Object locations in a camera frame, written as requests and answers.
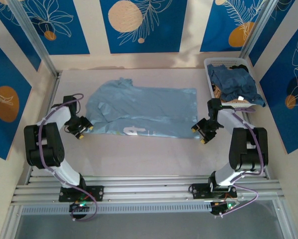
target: cable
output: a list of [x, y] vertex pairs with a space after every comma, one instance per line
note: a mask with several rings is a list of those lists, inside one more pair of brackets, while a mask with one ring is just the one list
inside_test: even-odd
[[[234, 111], [239, 111], [239, 112], [247, 112], [247, 113], [253, 113], [255, 112], [254, 109], [250, 109], [250, 108], [235, 108]], [[263, 172], [264, 172], [264, 160], [263, 160], [263, 156], [262, 156], [262, 152], [261, 152], [261, 149], [260, 149], [260, 144], [258, 142], [258, 139], [256, 137], [256, 135], [254, 134], [253, 130], [251, 129], [251, 127], [249, 126], [249, 124], [247, 123], [244, 123], [243, 119], [241, 119], [236, 113], [232, 113], [232, 115], [238, 120], [240, 121], [251, 133], [252, 135], [252, 138], [254, 140], [254, 143], [256, 145], [256, 148], [257, 148], [257, 151], [258, 151], [258, 154], [259, 154], [259, 160], [260, 160], [260, 171], [258, 173], [247, 173], [247, 172], [244, 172], [244, 173], [241, 173], [240, 175], [238, 175], [237, 177], [233, 178], [230, 183], [232, 184], [232, 186], [236, 187], [236, 188], [240, 188], [240, 189], [243, 189], [243, 190], [246, 190], [246, 191], [249, 191], [249, 192], [253, 192], [255, 193], [255, 197], [253, 199], [251, 199], [250, 201], [248, 201], [246, 204], [243, 204], [237, 208], [234, 208], [232, 210], [229, 210], [227, 211], [226, 213], [223, 213], [223, 214], [220, 214], [218, 216], [215, 216], [215, 217], [223, 217], [224, 215], [227, 215], [229, 213], [232, 213], [240, 208], [243, 208], [251, 203], [253, 203], [255, 200], [257, 200], [257, 198], [259, 197], [259, 193], [255, 190], [252, 190], [252, 189], [249, 189], [249, 188], [245, 188], [245, 187], [242, 187], [242, 186], [238, 186], [238, 185], [235, 185], [235, 182], [238, 181], [240, 178], [244, 177], [245, 175], [256, 175], [256, 176], [260, 176]]]
[[80, 191], [80, 192], [86, 194], [87, 196], [89, 196], [89, 197], [94, 201], [95, 206], [96, 206], [96, 209], [95, 209], [95, 213], [94, 213], [91, 217], [89, 217], [89, 218], [87, 218], [87, 219], [79, 219], [79, 220], [75, 220], [75, 218], [73, 218], [74, 221], [78, 221], [78, 222], [87, 222], [87, 221], [90, 221], [92, 218], [94, 218], [95, 215], [97, 214], [98, 205], [97, 205], [97, 201], [96, 201], [96, 199], [95, 199], [90, 193], [88, 193], [87, 191], [85, 191], [85, 190], [83, 190], [83, 189], [81, 189], [81, 188], [79, 188], [79, 187], [77, 187], [77, 186], [75, 186], [75, 185], [72, 185], [72, 184], [70, 184], [70, 183], [67, 183], [66, 181], [64, 181], [63, 179], [61, 179], [61, 178], [57, 175], [57, 173], [55, 172], [54, 169], [52, 169], [51, 167], [49, 167], [49, 166], [46, 165], [46, 163], [45, 163], [45, 159], [44, 159], [44, 154], [43, 154], [42, 130], [43, 130], [43, 126], [44, 126], [44, 124], [45, 124], [45, 123], [47, 122], [47, 120], [48, 120], [48, 119], [49, 119], [49, 118], [50, 118], [50, 117], [51, 117], [57, 110], [59, 110], [60, 108], [66, 106], [66, 105], [68, 105], [68, 104], [71, 104], [71, 103], [73, 103], [73, 102], [78, 102], [78, 101], [80, 101], [81, 99], [84, 98], [84, 95], [81, 94], [81, 93], [79, 93], [79, 94], [74, 94], [73, 96], [81, 96], [81, 97], [78, 98], [78, 99], [72, 100], [72, 101], [65, 102], [65, 103], [61, 104], [60, 106], [58, 106], [58, 107], [56, 107], [56, 108], [53, 108], [53, 109], [51, 110], [51, 112], [50, 112], [50, 113], [49, 113], [49, 114], [42, 120], [42, 122], [41, 122], [41, 124], [40, 124], [40, 126], [39, 126], [39, 129], [38, 129], [38, 148], [39, 148], [40, 160], [41, 160], [41, 163], [42, 163], [42, 165], [44, 166], [45, 169], [47, 169], [48, 171], [50, 171], [50, 172], [55, 176], [55, 178], [57, 178], [62, 184], [65, 184], [65, 185], [67, 185], [67, 186], [69, 186], [69, 187], [71, 187], [71, 188], [74, 188], [74, 189], [76, 189], [76, 190], [78, 190], [78, 191]]

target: blue cloth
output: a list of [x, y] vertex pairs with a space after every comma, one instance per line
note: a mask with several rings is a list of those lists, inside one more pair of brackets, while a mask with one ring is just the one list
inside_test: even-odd
[[248, 102], [265, 106], [262, 97], [257, 93], [255, 81], [244, 69], [229, 70], [224, 65], [207, 66], [211, 82], [221, 90], [221, 99], [231, 101], [239, 96]]
[[91, 133], [194, 138], [196, 89], [134, 87], [131, 79], [103, 84], [86, 104]]

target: white tabletop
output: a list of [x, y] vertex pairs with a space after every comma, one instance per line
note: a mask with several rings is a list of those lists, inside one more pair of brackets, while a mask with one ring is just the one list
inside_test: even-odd
[[[83, 93], [79, 116], [85, 115], [89, 96], [103, 83], [131, 78], [134, 86], [196, 88], [198, 120], [208, 118], [211, 98], [204, 69], [66, 70], [63, 71], [54, 103], [63, 96]], [[218, 130], [203, 145], [198, 139], [138, 135], [85, 134], [82, 140], [61, 131], [65, 158], [84, 176], [210, 175], [228, 162], [231, 135]], [[32, 176], [47, 175], [34, 169]]]

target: floral wall print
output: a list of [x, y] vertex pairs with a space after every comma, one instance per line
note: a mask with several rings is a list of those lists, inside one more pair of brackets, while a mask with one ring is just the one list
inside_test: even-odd
[[30, 84], [0, 49], [0, 158], [6, 159], [25, 108]]
[[25, 33], [20, 28], [14, 15], [11, 13], [6, 0], [0, 0], [0, 20], [14, 38], [16, 43], [19, 45], [28, 60], [31, 62], [35, 70], [38, 70], [41, 59], [39, 58]]
[[298, 149], [298, 30], [260, 81], [288, 153]]
[[178, 52], [186, 3], [100, 0], [110, 52]]
[[[89, 54], [73, 0], [20, 2], [50, 55]], [[9, 21], [11, 29], [21, 31], [5, 0], [0, 0], [0, 18]]]
[[200, 51], [239, 51], [265, 1], [214, 0]]
[[268, 22], [264, 26], [261, 32], [261, 35], [259, 36], [257, 42], [255, 43], [252, 51], [249, 54], [249, 57], [253, 66], [255, 66], [255, 64], [257, 63], [264, 49], [270, 42], [276, 30], [279, 28], [281, 22], [289, 12], [289, 9], [291, 8], [294, 2], [295, 0], [278, 1], [277, 5], [275, 6], [275, 9], [271, 14], [271, 17], [269, 18]]

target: plastic laundry basket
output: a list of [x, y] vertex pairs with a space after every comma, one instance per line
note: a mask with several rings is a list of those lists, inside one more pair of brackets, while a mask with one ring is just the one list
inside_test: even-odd
[[[251, 67], [249, 66], [248, 62], [243, 58], [234, 58], [234, 57], [207, 58], [207, 59], [204, 60], [204, 67], [205, 67], [205, 71], [207, 73], [208, 84], [209, 84], [209, 88], [210, 88], [212, 98], [214, 98], [214, 93], [213, 93], [213, 90], [212, 90], [211, 80], [210, 80], [209, 73], [208, 73], [208, 68], [207, 68], [207, 65], [210, 65], [210, 64], [212, 64], [213, 66], [225, 65], [227, 68], [229, 68], [231, 66], [239, 66], [241, 64], [245, 65], [249, 70], [249, 74], [254, 79], [254, 76], [252, 75], [252, 72], [251, 72]], [[253, 106], [254, 104], [245, 103], [245, 102], [241, 102], [241, 103], [227, 102], [227, 103], [222, 103], [222, 105], [224, 105], [224, 106], [233, 106], [235, 108], [238, 108], [238, 107], [250, 107], [250, 106]]]

